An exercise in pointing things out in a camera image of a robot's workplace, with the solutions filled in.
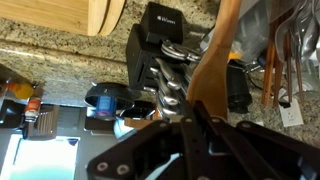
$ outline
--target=brand logo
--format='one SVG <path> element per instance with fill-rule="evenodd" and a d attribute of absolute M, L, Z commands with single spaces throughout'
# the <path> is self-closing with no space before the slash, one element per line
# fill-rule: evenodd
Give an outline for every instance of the brand logo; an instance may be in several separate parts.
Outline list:
<path fill-rule="evenodd" d="M 157 16 L 157 19 L 158 19 L 159 21 L 163 21 L 163 22 L 166 22 L 166 23 L 169 23 L 169 24 L 176 24 L 175 21 L 170 20 L 170 19 L 168 19 L 167 17 Z"/>

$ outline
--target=wooden cutting board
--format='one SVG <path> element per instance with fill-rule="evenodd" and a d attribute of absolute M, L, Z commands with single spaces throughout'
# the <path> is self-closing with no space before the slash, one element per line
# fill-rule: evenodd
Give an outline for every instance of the wooden cutting board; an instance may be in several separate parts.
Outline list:
<path fill-rule="evenodd" d="M 107 36 L 116 27 L 126 0 L 109 0 L 104 23 L 99 35 Z"/>
<path fill-rule="evenodd" d="M 97 35 L 109 0 L 0 0 L 0 17 L 76 34 Z"/>

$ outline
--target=wall outlet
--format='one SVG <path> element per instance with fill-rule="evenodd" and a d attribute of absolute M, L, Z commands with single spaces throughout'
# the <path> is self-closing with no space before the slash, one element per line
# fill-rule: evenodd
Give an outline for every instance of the wall outlet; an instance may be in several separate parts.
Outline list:
<path fill-rule="evenodd" d="M 279 109 L 284 127 L 297 126 L 303 124 L 303 119 L 297 99 L 292 98 L 290 107 L 284 108 L 279 105 Z"/>

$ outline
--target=knife handle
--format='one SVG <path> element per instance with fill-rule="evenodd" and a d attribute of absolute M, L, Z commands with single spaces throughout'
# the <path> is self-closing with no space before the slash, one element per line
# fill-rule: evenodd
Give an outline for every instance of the knife handle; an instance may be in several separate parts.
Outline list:
<path fill-rule="evenodd" d="M 155 58 L 159 63 L 161 72 L 164 77 L 168 80 L 167 86 L 174 90 L 179 90 L 181 88 L 181 82 L 176 78 L 173 70 L 168 66 L 168 64 L 160 58 Z"/>

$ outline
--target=knife block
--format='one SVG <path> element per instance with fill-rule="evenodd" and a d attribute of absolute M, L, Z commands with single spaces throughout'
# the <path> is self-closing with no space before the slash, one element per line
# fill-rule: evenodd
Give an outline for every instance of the knife block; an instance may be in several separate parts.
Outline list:
<path fill-rule="evenodd" d="M 163 40 L 181 44 L 182 17 L 177 9 L 149 2 L 140 22 L 143 38 L 153 44 L 162 44 Z"/>
<path fill-rule="evenodd" d="M 163 59 L 174 70 L 179 70 L 177 65 L 184 61 L 168 57 L 160 45 L 146 42 L 142 34 L 141 25 L 134 24 L 126 47 L 129 86 L 135 90 L 143 90 L 144 86 L 157 89 L 158 83 L 154 80 L 157 76 L 150 71 L 150 67 L 159 68 L 154 57 Z"/>

